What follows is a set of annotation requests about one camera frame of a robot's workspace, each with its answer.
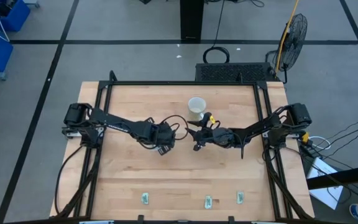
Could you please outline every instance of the gray floor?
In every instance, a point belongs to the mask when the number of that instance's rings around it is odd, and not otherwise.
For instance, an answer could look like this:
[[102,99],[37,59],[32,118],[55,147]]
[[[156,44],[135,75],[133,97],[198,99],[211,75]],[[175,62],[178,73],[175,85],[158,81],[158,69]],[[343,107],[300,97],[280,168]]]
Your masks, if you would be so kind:
[[[58,40],[73,0],[39,0],[15,40]],[[220,39],[278,40],[294,0],[225,3]],[[358,1],[347,0],[358,25]],[[214,39],[221,3],[205,5],[203,39]],[[357,40],[338,0],[301,0],[297,12],[308,18],[308,40]],[[147,40],[180,38],[179,0],[80,0],[68,40]],[[81,82],[102,80],[114,70],[119,80],[194,80],[195,64],[210,45],[65,45],[34,133],[6,222],[47,218],[66,141],[60,134],[67,106],[78,97]],[[231,62],[261,62],[276,45],[222,45]],[[56,45],[14,45],[0,81],[0,204],[44,85]],[[210,62],[222,62],[219,52]],[[358,45],[306,45],[289,71],[290,103],[305,103],[312,135],[329,137],[358,120]],[[342,146],[350,139],[335,143]],[[333,157],[358,167],[358,139]],[[331,163],[340,168],[346,167]],[[348,196],[342,193],[341,200]],[[332,211],[313,199],[322,220],[355,223],[348,206],[352,196]]]

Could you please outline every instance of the white paper cup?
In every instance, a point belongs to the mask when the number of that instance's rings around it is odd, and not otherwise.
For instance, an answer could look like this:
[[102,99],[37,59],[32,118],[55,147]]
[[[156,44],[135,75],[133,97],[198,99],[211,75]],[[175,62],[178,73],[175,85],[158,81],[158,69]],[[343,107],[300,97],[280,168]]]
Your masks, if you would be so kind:
[[193,97],[188,103],[190,121],[199,121],[204,117],[206,102],[200,97]]

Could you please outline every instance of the electric fan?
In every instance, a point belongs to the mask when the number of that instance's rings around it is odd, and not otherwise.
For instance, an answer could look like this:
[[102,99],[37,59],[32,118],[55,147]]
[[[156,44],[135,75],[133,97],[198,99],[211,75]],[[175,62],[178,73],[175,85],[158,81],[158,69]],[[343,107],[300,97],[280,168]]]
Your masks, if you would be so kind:
[[284,72],[285,81],[283,83],[287,83],[287,71],[292,68],[301,52],[308,29],[308,21],[304,15],[297,14],[293,16],[287,32],[286,29],[278,49],[267,52],[265,57],[265,62],[267,62],[269,55],[274,54],[272,63],[275,65],[275,70],[272,71],[275,77],[278,71]]

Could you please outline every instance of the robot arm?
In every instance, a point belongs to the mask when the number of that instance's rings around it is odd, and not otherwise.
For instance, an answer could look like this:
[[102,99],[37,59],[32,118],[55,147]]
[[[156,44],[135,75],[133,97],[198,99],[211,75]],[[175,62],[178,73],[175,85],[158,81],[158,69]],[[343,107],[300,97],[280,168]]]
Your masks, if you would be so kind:
[[145,148],[158,149],[161,155],[170,151],[175,145],[175,131],[167,122],[155,124],[152,118],[146,121],[129,121],[105,113],[99,108],[92,108],[87,103],[71,104],[63,122],[66,127],[63,128],[62,133],[70,136],[71,133],[79,132],[82,136],[81,145],[88,147],[100,145],[100,135],[106,128],[128,133]]
[[201,130],[194,131],[188,129],[189,133],[196,142],[193,150],[198,151],[206,143],[213,143],[223,148],[241,148],[241,158],[244,154],[244,146],[250,140],[260,134],[267,132],[267,140],[269,146],[285,147],[285,138],[289,134],[299,134],[302,136],[306,127],[311,124],[311,119],[306,106],[300,103],[283,106],[274,111],[269,117],[247,128],[220,128],[220,122],[213,128],[213,124],[207,127],[208,121],[214,124],[211,119],[211,113],[205,113],[201,121],[188,121],[189,124],[201,127]]

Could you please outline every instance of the wooden table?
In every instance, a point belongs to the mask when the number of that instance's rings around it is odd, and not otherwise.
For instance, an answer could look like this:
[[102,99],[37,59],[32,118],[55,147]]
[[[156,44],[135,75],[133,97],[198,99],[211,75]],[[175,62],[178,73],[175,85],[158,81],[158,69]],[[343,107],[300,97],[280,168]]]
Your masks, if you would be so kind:
[[[78,102],[94,104],[98,82],[84,82]],[[282,83],[268,83],[272,109],[287,105]],[[172,114],[188,116],[187,102],[200,96],[207,102],[207,111],[227,128],[245,128],[258,121],[251,86],[113,86],[109,113],[138,121],[153,117],[156,123]],[[262,103],[264,116],[265,105]],[[183,121],[177,137],[185,133]],[[65,158],[78,148],[80,139],[68,141]],[[266,165],[261,158],[262,140],[253,138],[244,149],[223,149],[208,144],[193,151],[191,136],[177,141],[166,155],[144,149],[128,134],[108,129],[93,204],[92,219],[136,220],[227,220],[273,221],[272,200]],[[287,146],[297,149],[295,140]],[[282,149],[287,186],[297,202],[314,216],[303,166],[298,154]],[[78,188],[85,150],[73,157],[63,170],[58,194],[60,209]],[[244,203],[236,202],[237,191],[244,191]],[[142,193],[149,193],[150,203],[141,202]],[[213,198],[213,209],[204,208],[206,195]],[[81,214],[85,214],[83,198]],[[285,217],[282,195],[278,190],[282,217]]]

